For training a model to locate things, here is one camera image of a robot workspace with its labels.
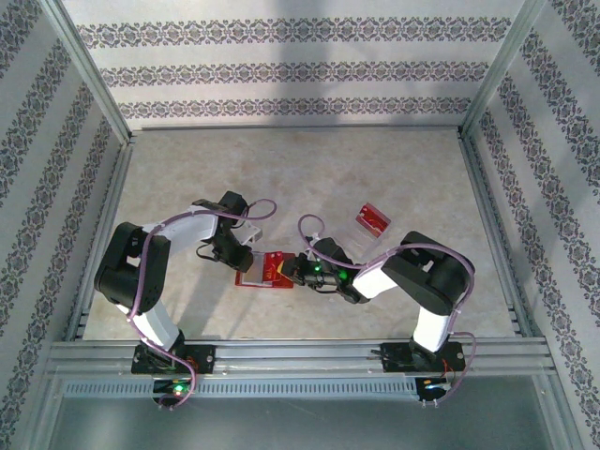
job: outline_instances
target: patterned wallpaper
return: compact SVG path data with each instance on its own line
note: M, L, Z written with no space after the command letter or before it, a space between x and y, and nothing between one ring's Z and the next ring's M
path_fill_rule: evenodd
M65 0L131 128L459 125L522 0Z
M36 0L0 0L0 449L21 448L120 143Z
M599 21L592 1L547 2L471 137L585 448L600 448Z

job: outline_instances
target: white wall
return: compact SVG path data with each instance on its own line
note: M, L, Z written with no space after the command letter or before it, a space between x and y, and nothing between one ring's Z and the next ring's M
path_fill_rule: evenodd
M65 0L131 128L459 125L522 0Z
M600 447L599 5L546 3L472 135L586 448Z
M0 448L20 448L120 143L36 0L0 0Z

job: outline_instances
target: beige floor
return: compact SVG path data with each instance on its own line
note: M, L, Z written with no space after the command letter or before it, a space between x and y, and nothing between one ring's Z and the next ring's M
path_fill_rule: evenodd
M330 230L373 202L393 219L382 249L417 230L465 254L477 270L457 330L513 336L469 177L453 130L401 128L147 131L136 142L116 223L168 218L226 190L277 201L258 250L302 250L305 213ZM259 214L264 210L252 211ZM234 273L198 259L170 261L162 299L188 338L405 338L417 305L400 289L361 306L309 289L236 288ZM135 338L125 317L97 295L84 338Z

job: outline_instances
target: red card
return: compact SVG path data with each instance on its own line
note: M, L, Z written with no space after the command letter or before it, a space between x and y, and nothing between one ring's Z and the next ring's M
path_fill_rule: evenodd
M293 258L293 253L284 253L282 251L272 251L269 253L252 252L254 255L254 264L262 264L262 278L257 277L260 267L254 267L243 274L235 273L235 286L246 286L250 288L270 288L270 289L291 289L293 281L285 278L278 272L279 265L285 260Z

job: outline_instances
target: black wire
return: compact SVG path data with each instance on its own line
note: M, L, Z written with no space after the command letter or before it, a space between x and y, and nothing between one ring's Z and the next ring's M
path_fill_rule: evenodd
M204 244L203 246L199 246L198 248L196 248L196 256L198 258L202 258L203 260L208 260L208 261L212 261L213 263L216 263L218 260L217 258L211 258L210 256L206 256L206 255L201 255L200 253L198 253L199 250L208 247L209 244Z

